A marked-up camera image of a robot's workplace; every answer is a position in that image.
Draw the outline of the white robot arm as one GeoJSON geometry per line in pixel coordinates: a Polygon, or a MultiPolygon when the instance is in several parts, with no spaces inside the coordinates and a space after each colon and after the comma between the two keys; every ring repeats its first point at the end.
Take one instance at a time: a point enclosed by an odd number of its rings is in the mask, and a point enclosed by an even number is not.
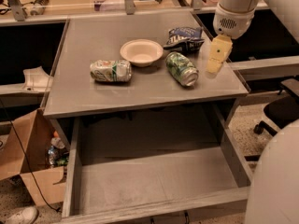
{"type": "MultiPolygon", "coordinates": [[[[260,0],[219,0],[206,70],[216,74],[228,58],[232,41],[248,29],[260,0]]],[[[264,0],[292,36],[299,40],[299,0],[264,0]]],[[[280,130],[256,165],[244,224],[299,224],[299,122],[280,130]]]]}

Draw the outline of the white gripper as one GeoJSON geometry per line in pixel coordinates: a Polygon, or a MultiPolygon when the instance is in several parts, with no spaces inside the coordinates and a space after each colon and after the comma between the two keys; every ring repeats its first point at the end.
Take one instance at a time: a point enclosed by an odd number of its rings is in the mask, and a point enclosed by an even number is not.
{"type": "Polygon", "coordinates": [[[213,28],[217,36],[213,38],[206,70],[210,74],[218,74],[223,63],[229,57],[233,42],[238,39],[250,27],[254,18],[254,11],[233,12],[217,4],[213,19],[213,28]]]}

